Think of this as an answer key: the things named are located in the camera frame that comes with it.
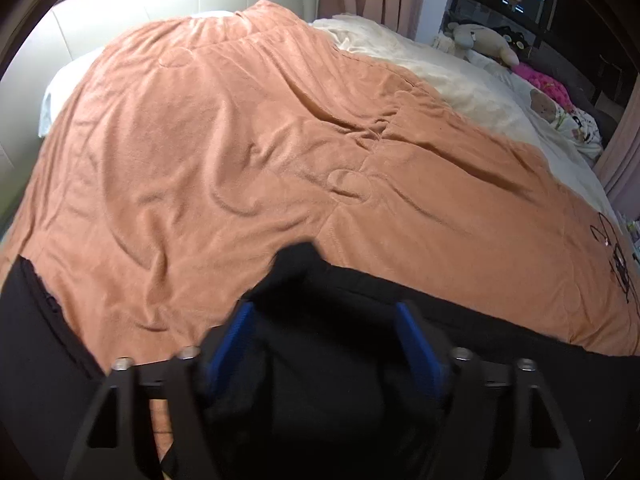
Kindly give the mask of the black pants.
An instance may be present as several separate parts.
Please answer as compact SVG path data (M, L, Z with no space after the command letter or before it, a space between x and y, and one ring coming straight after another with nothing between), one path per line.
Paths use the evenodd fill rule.
M634 356L331 266L308 243L280 250L241 299L256 310L253 379L214 399L201 388L202 341L100 370L32 264L16 260L1 291L2 477L638 477ZM448 338L439 400L416 388L401 301Z

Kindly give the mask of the orange fleece blanket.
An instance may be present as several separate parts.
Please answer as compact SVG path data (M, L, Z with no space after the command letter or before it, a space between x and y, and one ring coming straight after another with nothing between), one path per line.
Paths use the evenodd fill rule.
M608 220L536 144L261 1L109 44L40 150L1 249L101 365L157 361L288 261L540 363L576 442L639 428L639 310Z

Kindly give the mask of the white bed sheet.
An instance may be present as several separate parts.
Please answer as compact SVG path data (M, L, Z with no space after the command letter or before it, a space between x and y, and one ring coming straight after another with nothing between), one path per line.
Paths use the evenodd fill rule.
M492 70L485 70L359 16L320 18L312 26L327 32L344 51L410 70L434 87L456 112L477 125L538 148L559 181L597 211L615 217L599 179L578 151L573 133L559 132L530 107L535 102L534 88L528 87L524 94L518 92L518 76L513 77L491 60L486 64Z

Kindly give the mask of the bear print pillow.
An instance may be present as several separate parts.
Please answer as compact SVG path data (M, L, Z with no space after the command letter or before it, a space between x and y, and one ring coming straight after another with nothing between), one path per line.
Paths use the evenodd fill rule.
M603 145L598 125L591 115L580 108L567 112L544 92L519 76L514 77L513 87L514 92L535 114L559 136L570 141L590 166L594 165L603 152Z

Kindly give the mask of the pink plush cushion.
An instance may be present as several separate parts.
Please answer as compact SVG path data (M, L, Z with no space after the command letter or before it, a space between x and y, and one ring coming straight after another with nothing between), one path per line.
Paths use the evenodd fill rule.
M555 103L558 103L563 110L571 113L575 109L575 105L570 100L570 95L564 87L564 84L561 84L553 77L538 72L538 70L535 70L532 66L523 62L513 67L512 72L528 81Z

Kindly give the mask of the white pillow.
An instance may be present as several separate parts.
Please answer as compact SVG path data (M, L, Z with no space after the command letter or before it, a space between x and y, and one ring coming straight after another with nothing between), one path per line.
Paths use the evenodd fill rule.
M94 51L76 58L63 66L48 83L40 106L38 124L40 139L48 135L64 104L100 54L100 51Z

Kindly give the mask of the beige plush toy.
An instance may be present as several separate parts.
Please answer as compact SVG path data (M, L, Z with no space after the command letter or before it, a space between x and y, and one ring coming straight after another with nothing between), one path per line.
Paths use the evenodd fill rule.
M505 66L520 64L518 55L506 40L494 30L477 24L459 24L451 22L447 26L454 44L462 52L475 51L488 58L503 62Z

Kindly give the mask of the cream padded headboard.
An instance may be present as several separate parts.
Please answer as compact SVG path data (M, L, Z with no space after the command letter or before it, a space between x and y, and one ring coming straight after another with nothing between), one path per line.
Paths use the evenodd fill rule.
M259 0L55 0L29 31L1 76L1 175L24 170L38 151L40 102L64 65L150 21L241 11ZM307 22L318 0L269 0Z

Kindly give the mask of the dark window frame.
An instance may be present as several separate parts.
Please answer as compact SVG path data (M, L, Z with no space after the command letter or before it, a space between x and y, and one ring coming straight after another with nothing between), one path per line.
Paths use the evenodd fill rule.
M551 50L587 81L593 99L626 106L639 73L639 0L452 0L451 21L508 26Z

